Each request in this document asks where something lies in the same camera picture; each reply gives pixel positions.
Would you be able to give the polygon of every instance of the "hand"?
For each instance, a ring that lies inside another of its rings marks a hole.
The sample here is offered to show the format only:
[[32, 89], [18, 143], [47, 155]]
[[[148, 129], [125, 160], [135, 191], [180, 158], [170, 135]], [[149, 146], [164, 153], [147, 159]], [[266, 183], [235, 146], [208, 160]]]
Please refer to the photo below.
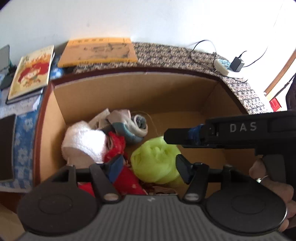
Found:
[[[268, 175], [265, 165], [262, 160], [257, 160], [249, 170], [249, 175], [253, 179], [263, 178]], [[294, 188], [285, 183], [274, 182], [269, 177], [264, 178], [261, 183], [274, 193], [276, 193], [286, 204], [287, 216], [282, 223], [279, 231], [283, 232], [287, 228], [296, 226], [296, 202], [292, 200]]]

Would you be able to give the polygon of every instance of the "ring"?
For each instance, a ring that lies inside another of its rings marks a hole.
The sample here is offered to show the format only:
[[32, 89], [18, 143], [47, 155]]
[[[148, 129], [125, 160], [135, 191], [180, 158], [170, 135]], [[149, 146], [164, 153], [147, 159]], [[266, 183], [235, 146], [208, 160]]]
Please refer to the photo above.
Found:
[[256, 182], [261, 183], [264, 178], [268, 177], [268, 175], [264, 176], [263, 178], [258, 178]]

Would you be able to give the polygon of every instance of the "gray ribbed plate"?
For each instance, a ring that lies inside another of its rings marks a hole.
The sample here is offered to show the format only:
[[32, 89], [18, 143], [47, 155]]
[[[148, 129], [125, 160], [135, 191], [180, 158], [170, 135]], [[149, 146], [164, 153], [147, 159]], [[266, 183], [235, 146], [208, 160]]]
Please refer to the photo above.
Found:
[[126, 196], [118, 204], [104, 205], [85, 228], [61, 237], [25, 233], [20, 241], [280, 241], [278, 232], [237, 236], [214, 226], [197, 205], [177, 196]]

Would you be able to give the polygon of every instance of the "power adapter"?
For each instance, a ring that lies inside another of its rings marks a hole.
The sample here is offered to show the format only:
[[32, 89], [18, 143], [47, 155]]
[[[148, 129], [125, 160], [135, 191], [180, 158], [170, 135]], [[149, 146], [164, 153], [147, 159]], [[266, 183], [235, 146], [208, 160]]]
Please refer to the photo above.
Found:
[[244, 62], [242, 61], [242, 59], [240, 58], [240, 56], [239, 57], [235, 57], [234, 60], [230, 64], [230, 68], [234, 72], [240, 72], [243, 66], [244, 66]]
[[227, 77], [230, 78], [244, 78], [245, 76], [243, 75], [242, 71], [241, 72], [234, 72], [230, 68], [231, 63], [228, 60], [224, 59], [215, 59], [214, 61], [214, 67], [216, 70]]

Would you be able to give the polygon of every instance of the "cardboard box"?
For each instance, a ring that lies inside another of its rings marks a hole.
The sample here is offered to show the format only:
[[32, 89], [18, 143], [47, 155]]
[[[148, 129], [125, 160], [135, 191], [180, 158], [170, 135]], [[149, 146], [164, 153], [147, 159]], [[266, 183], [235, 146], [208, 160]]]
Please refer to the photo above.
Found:
[[[89, 121], [105, 108], [141, 111], [149, 126], [145, 141], [168, 128], [199, 125], [207, 118], [246, 114], [247, 111], [216, 76], [167, 68], [126, 68], [72, 74], [50, 82], [40, 110], [34, 146], [35, 185], [65, 165], [61, 144], [67, 127]], [[151, 119], [143, 114], [148, 113]], [[139, 146], [127, 147], [130, 156]], [[232, 164], [248, 174], [254, 150], [184, 149], [191, 162], [211, 168]], [[187, 186], [178, 189], [182, 195]], [[210, 184], [208, 194], [220, 188]]]

